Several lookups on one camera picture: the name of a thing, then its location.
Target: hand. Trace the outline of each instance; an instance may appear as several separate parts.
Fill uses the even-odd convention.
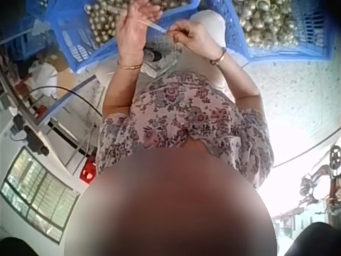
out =
[[[142,63],[148,28],[145,23],[156,22],[161,16],[160,6],[152,5],[148,0],[137,0],[121,14],[116,25],[116,41],[122,65]]]
[[[222,48],[199,22],[179,20],[169,28],[167,34],[174,43],[180,42],[188,50],[209,60],[219,59],[223,54]]]

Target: floral blouse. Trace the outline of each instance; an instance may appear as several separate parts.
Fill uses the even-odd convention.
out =
[[[209,81],[194,73],[156,78],[133,99],[130,115],[108,116],[100,129],[97,170],[142,149],[180,147],[200,140],[211,155],[233,166],[255,187],[269,175],[273,152],[265,118],[239,111]]]

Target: blue basket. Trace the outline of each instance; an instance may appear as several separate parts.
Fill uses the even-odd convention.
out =
[[[56,38],[52,30],[36,36],[27,33],[6,44],[9,54],[15,61],[26,60],[46,47],[55,45]]]
[[[118,53],[116,40],[112,39],[99,47],[90,29],[84,5],[95,0],[58,0],[50,15],[60,50],[64,53],[73,71],[106,59]],[[187,18],[190,10],[196,9],[199,0],[164,13],[160,24],[170,26],[176,19]]]
[[[0,24],[0,42],[6,43],[33,29],[36,18],[28,15],[19,20]]]
[[[26,11],[38,20],[46,21],[52,13],[57,0],[48,0],[47,7],[41,6],[40,2],[41,0],[26,0]]]
[[[250,62],[269,60],[328,60],[336,38],[336,27],[318,0],[291,0],[298,27],[298,46],[271,50],[248,47],[231,0],[208,0],[208,8],[226,20],[226,47]]]

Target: wire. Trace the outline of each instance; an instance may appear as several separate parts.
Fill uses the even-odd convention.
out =
[[[241,69],[244,69],[247,65],[249,65],[250,64],[250,62],[246,62],[243,66],[241,66],[240,68]]]
[[[67,88],[65,88],[65,87],[61,87],[61,86],[46,85],[46,86],[39,86],[39,87],[37,87],[37,88],[34,88],[34,89],[31,90],[29,93],[27,93],[27,94],[25,95],[25,97],[23,97],[23,99],[22,99],[22,101],[21,101],[20,103],[23,103],[23,101],[26,100],[26,99],[30,96],[31,93],[33,93],[33,92],[35,92],[35,91],[37,91],[37,90],[39,90],[39,89],[43,89],[43,88],[58,88],[58,89],[62,89],[62,90],[68,91],[68,92],[70,92],[71,94],[73,94],[73,95],[79,97],[80,99],[82,99],[82,100],[83,100],[85,103],[87,103],[93,110],[95,110],[97,114],[99,114],[99,115],[102,117],[102,114],[101,114],[101,113],[100,113],[100,112],[99,112],[99,111],[98,111],[90,102],[88,102],[86,99],[84,99],[82,96],[80,96],[80,95],[77,94],[76,92],[74,92],[74,91],[72,91],[72,90],[70,90],[70,89],[67,89]]]
[[[341,130],[341,127],[339,127],[339,128],[338,128],[335,132],[333,132],[331,135],[329,135],[328,137],[324,138],[324,139],[321,140],[319,143],[317,143],[316,145],[314,145],[314,146],[312,146],[311,148],[307,149],[306,151],[300,153],[299,155],[297,155],[297,156],[295,156],[295,157],[293,157],[293,158],[291,158],[291,159],[289,159],[289,160],[287,160],[287,161],[285,161],[285,162],[283,162],[283,163],[280,163],[280,164],[278,164],[278,165],[275,165],[275,166],[273,167],[273,169],[274,169],[274,168],[277,168],[277,167],[280,167],[280,166],[282,166],[282,165],[284,165],[284,164],[287,164],[287,163],[289,163],[289,162],[291,162],[291,161],[293,161],[293,160],[295,160],[295,159],[297,159],[297,158],[299,158],[299,157],[301,157],[301,156],[307,154],[308,152],[310,152],[310,151],[313,150],[314,148],[318,147],[319,145],[321,145],[322,143],[324,143],[325,141],[327,141],[328,139],[330,139],[332,136],[334,136],[334,135],[335,135],[337,132],[339,132],[340,130]]]
[[[20,139],[20,140],[16,140],[16,139],[13,138],[13,133],[10,133],[10,139],[13,140],[13,141],[24,141],[24,140],[26,140],[26,137],[23,138],[23,139]]]

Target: bracelet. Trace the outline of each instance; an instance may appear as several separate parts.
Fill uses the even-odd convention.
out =
[[[225,47],[222,47],[222,50],[223,50],[223,54],[220,56],[219,59],[216,59],[216,60],[209,60],[209,63],[213,66],[218,66],[219,63],[225,58],[225,53],[226,53],[226,48]]]
[[[135,69],[140,69],[142,67],[143,63],[141,63],[140,65],[137,65],[137,66],[124,66],[121,63],[119,63],[119,60],[117,60],[117,65],[122,69],[135,70]]]

